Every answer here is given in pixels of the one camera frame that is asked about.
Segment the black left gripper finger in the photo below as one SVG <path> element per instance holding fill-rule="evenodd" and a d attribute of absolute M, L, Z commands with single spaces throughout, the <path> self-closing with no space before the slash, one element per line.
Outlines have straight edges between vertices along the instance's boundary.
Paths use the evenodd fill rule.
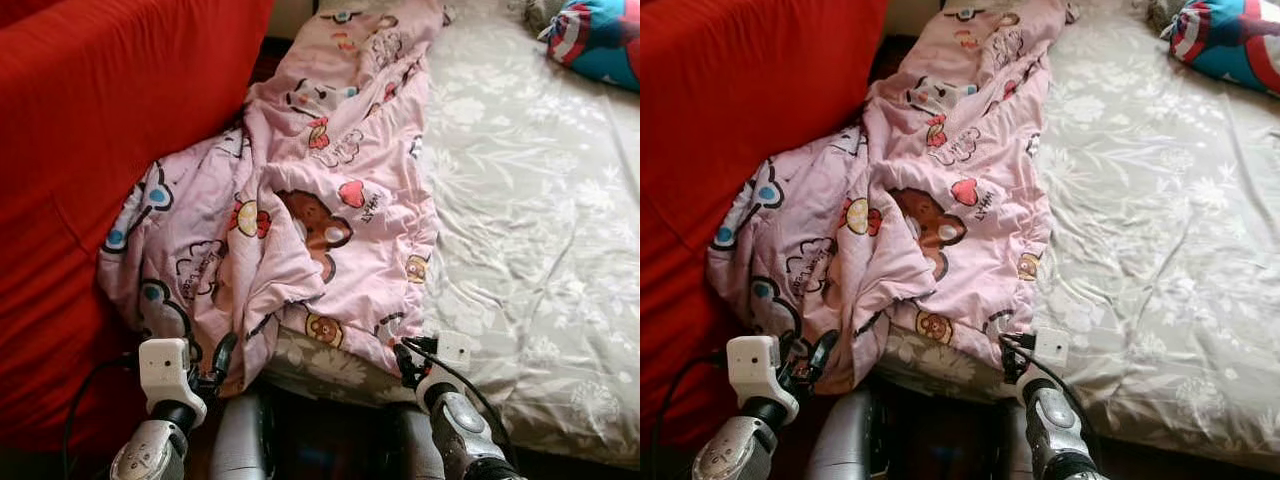
<path fill-rule="evenodd" d="M 828 330 L 818 338 L 808 360 L 809 383 L 818 383 L 822 379 L 838 339 L 840 332 L 837 330 Z"/>
<path fill-rule="evenodd" d="M 216 344 L 209 372 L 205 375 L 206 387 L 220 387 L 230 370 L 232 356 L 236 351 L 238 337 L 234 332 L 228 332 Z"/>

